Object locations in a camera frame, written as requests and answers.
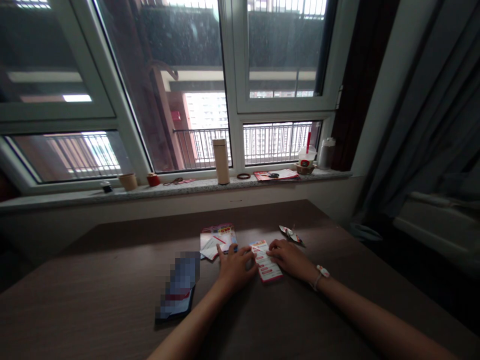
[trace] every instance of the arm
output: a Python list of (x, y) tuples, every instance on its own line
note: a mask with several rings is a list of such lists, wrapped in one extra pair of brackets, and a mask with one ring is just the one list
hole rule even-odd
[[(305, 254), (286, 240), (274, 240), (267, 255), (286, 272), (305, 282), (313, 283), (319, 275)], [(316, 288), (389, 359), (456, 359), (443, 346), (334, 278), (322, 276)]]
[(228, 299), (255, 276), (257, 264), (246, 270), (246, 264), (254, 258), (246, 246), (234, 253), (237, 244), (232, 244), (225, 255), (217, 245), (220, 257), (220, 275), (210, 291), (182, 320), (180, 324), (155, 349), (147, 360), (191, 359), (197, 353), (215, 317)]

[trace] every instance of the glass pane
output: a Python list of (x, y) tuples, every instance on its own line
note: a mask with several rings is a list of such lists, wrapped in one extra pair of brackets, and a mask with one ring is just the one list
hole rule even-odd
[(307, 145), (318, 148), (321, 121), (270, 122), (243, 125), (245, 166), (293, 163), (299, 151)]
[(6, 139), (20, 150), (39, 183), (133, 173), (117, 131), (15, 135)]
[(0, 0), (0, 103), (91, 102), (48, 0)]
[(247, 0), (251, 99), (320, 96), (335, 0)]
[(215, 167), (230, 156), (217, 0), (100, 0), (99, 8), (157, 173)]

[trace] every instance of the gray curtain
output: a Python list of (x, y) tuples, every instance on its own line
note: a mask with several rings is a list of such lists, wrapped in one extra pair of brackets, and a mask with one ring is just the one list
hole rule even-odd
[(480, 151), (480, 5), (445, 0), (431, 19), (364, 210), (396, 216), (408, 193), (435, 192)]

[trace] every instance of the brown table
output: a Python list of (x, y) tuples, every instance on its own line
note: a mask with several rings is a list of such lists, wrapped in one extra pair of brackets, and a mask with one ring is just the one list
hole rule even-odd
[[(176, 325), (154, 328), (176, 254), (199, 250), (203, 227), (234, 223), (240, 246), (293, 226), (304, 251), (344, 284), (464, 359), (480, 341), (306, 200), (99, 225), (0, 296), (2, 359), (145, 359)], [(202, 260), (194, 305), (219, 272)], [(322, 295), (286, 275), (257, 276), (220, 312), (199, 354), (209, 359), (377, 358)]]

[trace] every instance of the basket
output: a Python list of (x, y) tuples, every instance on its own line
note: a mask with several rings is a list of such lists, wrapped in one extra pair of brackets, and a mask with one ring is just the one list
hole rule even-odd
[(298, 164), (295, 164), (295, 166), (296, 166), (296, 172), (300, 175), (310, 175), (314, 171), (314, 169), (317, 167), (317, 165), (313, 165), (312, 167), (304, 167)]

